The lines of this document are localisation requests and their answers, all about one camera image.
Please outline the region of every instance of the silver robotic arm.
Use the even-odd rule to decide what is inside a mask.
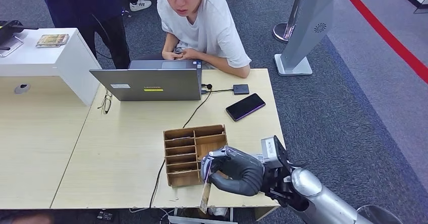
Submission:
[[[325,187],[303,165],[288,161],[276,136],[261,141],[264,163],[238,149],[225,146],[202,159],[201,175],[231,193],[255,195],[258,190],[290,207],[307,224],[373,224]],[[231,179],[216,174],[222,171]]]

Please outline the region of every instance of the floor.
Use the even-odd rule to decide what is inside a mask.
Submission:
[[[43,0],[3,1],[9,3],[2,3],[1,19],[52,26]],[[428,86],[349,0],[335,0],[334,27],[308,55],[313,75],[279,77],[273,55],[284,45],[273,39],[271,29],[287,20],[293,0],[227,1],[251,66],[269,70],[292,161],[307,161],[328,188],[355,208],[377,204],[404,223],[428,223]],[[362,1],[428,65],[428,14],[412,14],[406,0]],[[164,33],[155,3],[132,14],[124,18],[130,57],[158,52]],[[109,54],[99,39],[97,48]],[[102,57],[99,61],[103,68],[113,66]],[[93,210],[53,213],[57,223],[95,223]],[[116,223],[158,223],[162,214],[118,213]],[[254,223],[252,210],[238,208],[235,221]],[[279,208],[261,223],[302,222]]]

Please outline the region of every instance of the sneaker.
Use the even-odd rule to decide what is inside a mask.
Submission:
[[[149,8],[151,6],[151,1],[146,0],[138,0],[135,5],[133,3],[129,3],[129,9],[131,11],[139,11],[146,8]]]

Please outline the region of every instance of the man's hand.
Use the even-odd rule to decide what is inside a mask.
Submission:
[[[179,60],[185,60],[185,59],[200,59],[201,52],[193,49],[188,48],[184,49],[181,55],[183,55]]]
[[[175,60],[175,59],[181,59],[183,56],[181,54],[176,54],[170,51],[163,51],[162,52],[162,58],[165,60]]]

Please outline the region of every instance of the wooden compartment box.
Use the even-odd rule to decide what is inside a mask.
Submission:
[[[164,131],[165,164],[169,186],[202,183],[200,161],[210,151],[227,145],[223,125]]]

